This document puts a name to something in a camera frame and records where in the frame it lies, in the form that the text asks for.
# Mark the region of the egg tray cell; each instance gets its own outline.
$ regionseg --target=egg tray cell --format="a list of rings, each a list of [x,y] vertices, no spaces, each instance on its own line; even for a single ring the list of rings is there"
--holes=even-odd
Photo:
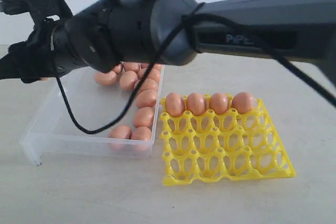
[[[211,95],[206,94],[207,107]],[[227,94],[229,104],[232,95]],[[190,111],[174,118],[161,100],[165,177],[163,185],[187,185],[198,179],[214,183],[222,178],[249,180],[296,175],[281,139],[261,99],[246,114],[229,108],[223,115]]]

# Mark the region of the white table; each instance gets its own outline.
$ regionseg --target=white table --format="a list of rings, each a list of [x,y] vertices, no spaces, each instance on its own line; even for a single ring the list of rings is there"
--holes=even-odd
[[[331,87],[314,67],[299,66]],[[47,154],[31,166],[18,138],[53,84],[0,82],[0,223],[334,223],[336,111],[272,60],[199,55],[166,68],[162,96],[262,98],[297,171],[292,179],[163,187],[158,138],[148,159]]]

